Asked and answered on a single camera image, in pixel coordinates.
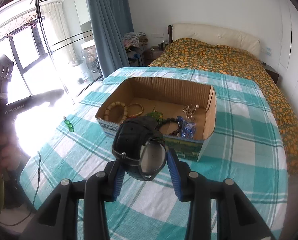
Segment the person left hand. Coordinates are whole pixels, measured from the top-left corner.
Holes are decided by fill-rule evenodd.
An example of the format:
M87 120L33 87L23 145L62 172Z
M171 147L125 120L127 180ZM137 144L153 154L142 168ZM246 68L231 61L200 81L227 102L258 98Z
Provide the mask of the person left hand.
M1 160L0 178L2 177L1 168L15 171L20 165L21 150L18 146L18 137L15 133L0 133Z

